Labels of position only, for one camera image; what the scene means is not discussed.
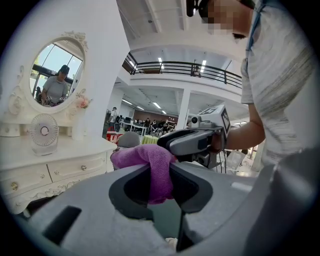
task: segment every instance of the drawer knob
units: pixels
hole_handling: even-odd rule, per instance
[[[12,188],[13,190],[17,191],[17,190],[18,190],[18,184],[17,184],[16,182],[12,182],[12,183],[11,183],[11,188]]]

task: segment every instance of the ornate mirror frame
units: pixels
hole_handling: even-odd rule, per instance
[[[83,55],[83,69],[80,81],[72,93],[72,95],[62,104],[55,107],[44,107],[37,103],[30,92],[30,73],[34,65],[35,59],[41,51],[48,45],[67,40],[74,43],[82,52]],[[4,113],[2,124],[0,127],[0,136],[16,137],[20,136],[20,125],[28,125],[31,120],[38,114],[46,113],[52,115],[61,127],[71,127],[77,108],[75,106],[76,92],[80,92],[86,88],[86,59],[88,54],[88,43],[86,41],[86,34],[81,32],[64,32],[60,36],[55,37],[43,46],[34,59],[31,59],[25,65],[20,66],[18,75],[16,77],[16,86],[12,90],[9,97],[8,108]]]

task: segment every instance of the white vanity table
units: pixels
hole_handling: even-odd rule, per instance
[[[102,137],[58,138],[57,151],[36,156],[30,138],[0,137],[0,187],[9,209],[19,214],[32,201],[59,195],[75,183],[112,172],[110,156],[117,148]]]
[[[75,91],[66,95],[67,99],[61,104],[46,103],[45,107],[35,100],[36,95],[33,95],[36,86],[39,85],[37,81],[44,79],[40,77],[43,74],[35,69],[49,68],[46,67],[47,58],[44,58],[44,54],[53,53],[53,47],[59,47],[59,51],[65,51],[65,55],[72,54],[72,58],[77,57],[82,63],[78,71],[74,69],[69,75],[68,72],[62,72],[62,69],[45,74],[48,77],[57,75],[56,79],[59,78],[58,81],[63,83],[66,77],[70,79],[72,74],[76,73],[71,86]],[[117,148],[116,144],[101,136],[83,136],[86,122],[90,121],[84,119],[86,110],[79,104],[79,100],[85,99],[86,57],[90,54],[85,33],[65,31],[49,41],[33,41],[32,50],[26,50],[23,54],[26,57],[23,58],[24,62],[19,63],[17,76],[10,78],[15,81],[16,86],[12,88],[7,110],[0,123],[0,192],[13,214],[23,212],[32,201],[59,195],[79,181],[112,172],[114,169],[110,156]],[[39,56],[44,60],[36,65]],[[74,67],[71,59],[69,62],[70,66]],[[60,63],[59,67],[69,62]],[[46,147],[46,143],[37,146],[40,155],[36,155],[31,147],[29,128],[39,114],[50,115],[59,127],[56,151],[47,155],[41,153],[45,152],[43,148]],[[73,135],[77,133],[80,136],[72,138],[72,131],[78,131]]]

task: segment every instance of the window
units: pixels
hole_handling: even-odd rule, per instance
[[[38,79],[38,82],[37,82],[36,86],[37,86],[37,87],[40,87],[41,92],[42,92],[43,87],[44,87],[44,85],[45,85],[45,82],[47,81],[48,78],[49,78],[48,76],[43,75],[43,74],[41,74],[41,75],[39,76],[39,79]]]
[[[68,65],[71,58],[69,52],[55,45],[42,66],[58,72],[62,65]]]
[[[52,43],[50,45],[48,45],[46,48],[44,48],[42,50],[42,52],[40,52],[40,54],[38,55],[38,57],[35,59],[34,64],[42,66],[48,56],[48,54],[51,52],[52,48],[55,45]]]
[[[68,64],[68,67],[70,68],[68,78],[71,78],[72,80],[75,79],[81,63],[82,63],[82,61],[80,59],[78,59],[75,56],[72,56],[72,58]]]

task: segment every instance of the ceiling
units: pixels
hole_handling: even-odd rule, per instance
[[[186,0],[116,1],[132,53],[155,51],[154,57],[159,55],[159,51],[166,50],[167,53],[164,51],[164,54],[167,56],[163,56],[162,60],[173,61],[172,54],[178,50],[174,58],[186,62],[203,60],[203,56],[195,54],[188,47],[201,52],[201,55],[203,52],[213,53],[237,61],[245,56],[246,40],[237,42],[230,31],[213,30],[211,24],[202,22],[198,13],[188,17]],[[137,58],[142,61],[148,59],[148,56],[138,55]],[[157,61],[155,58],[151,59],[147,61]]]
[[[190,62],[202,64],[206,60],[207,66],[226,69],[231,59],[213,52],[202,51],[190,47],[177,45],[154,46],[131,52],[138,63],[157,62],[160,57],[163,62]]]
[[[183,98],[182,89],[158,86],[127,86],[119,89],[124,92],[124,100],[132,103],[134,106],[143,108],[144,111],[161,114],[161,110],[164,110],[167,115],[179,115],[180,104]],[[152,102],[158,103],[161,109],[157,108]],[[248,107],[243,104],[232,100],[222,101],[217,96],[195,91],[190,94],[189,114],[191,116],[197,115],[209,107],[221,104],[225,104],[231,121],[244,119],[249,116]]]

